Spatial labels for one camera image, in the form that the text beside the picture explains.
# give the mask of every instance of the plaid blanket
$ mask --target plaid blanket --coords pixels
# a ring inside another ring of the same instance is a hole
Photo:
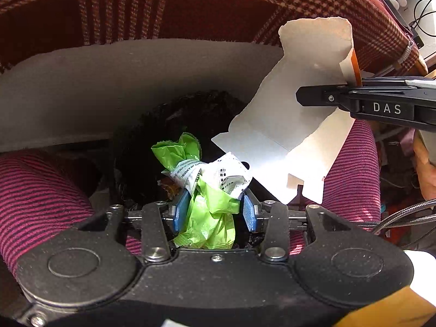
[[[408,44],[382,0],[0,0],[0,72],[38,53],[127,39],[280,45],[287,21],[329,16],[352,24],[361,69],[379,71]],[[414,45],[397,73],[418,57]]]

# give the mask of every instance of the white cardboard piece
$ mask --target white cardboard piece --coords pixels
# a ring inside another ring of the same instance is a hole
[[[304,184],[303,195],[321,204],[324,177],[354,119],[335,107],[303,107],[295,92],[301,86],[359,84],[352,26],[340,17],[298,19],[279,35],[283,58],[228,133],[212,141],[247,162],[253,177],[282,203]]]

